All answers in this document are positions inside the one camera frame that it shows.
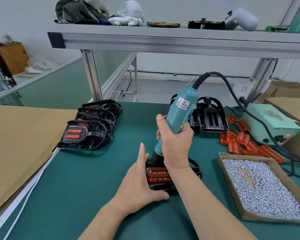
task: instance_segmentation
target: white label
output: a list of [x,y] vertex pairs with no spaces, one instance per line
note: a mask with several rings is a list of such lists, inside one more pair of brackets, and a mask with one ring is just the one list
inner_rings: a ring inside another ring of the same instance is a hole
[[183,110],[187,110],[188,106],[189,106],[190,102],[183,99],[182,97],[178,98],[178,101],[176,102],[176,105]]

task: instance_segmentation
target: forearm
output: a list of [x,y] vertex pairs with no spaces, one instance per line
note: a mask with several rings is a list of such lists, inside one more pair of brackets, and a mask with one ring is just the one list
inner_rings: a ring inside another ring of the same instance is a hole
[[169,170],[199,239],[256,237],[235,218],[190,167]]
[[99,210],[78,240],[112,240],[124,218],[110,201]]

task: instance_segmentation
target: teal electric screwdriver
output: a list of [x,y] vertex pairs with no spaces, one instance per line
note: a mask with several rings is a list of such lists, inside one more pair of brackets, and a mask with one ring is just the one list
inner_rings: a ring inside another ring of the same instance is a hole
[[[178,134],[181,131],[192,112],[197,108],[196,102],[199,98],[198,87],[209,76],[209,73],[205,73],[201,75],[192,86],[190,86],[191,83],[186,85],[184,89],[178,93],[175,101],[171,104],[166,121],[173,134]],[[152,166],[159,166],[163,160],[162,140],[160,138],[152,154]]]

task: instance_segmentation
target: wooden cabinet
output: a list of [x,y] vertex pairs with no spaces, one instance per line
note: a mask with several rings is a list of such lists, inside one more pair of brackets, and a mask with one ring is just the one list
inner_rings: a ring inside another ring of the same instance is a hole
[[0,44],[0,68],[4,75],[12,77],[25,71],[29,57],[19,42]]

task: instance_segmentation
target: electrical outlet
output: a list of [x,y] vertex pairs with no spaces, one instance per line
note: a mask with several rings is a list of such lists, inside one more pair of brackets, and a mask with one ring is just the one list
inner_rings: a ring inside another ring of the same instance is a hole
[[[236,82],[233,86],[233,92],[235,93],[236,97],[239,99],[240,97],[244,97],[247,99],[252,87],[254,84],[254,79],[250,78],[247,79],[247,81],[244,82]],[[232,95],[230,95],[230,99],[234,101],[234,98]]]

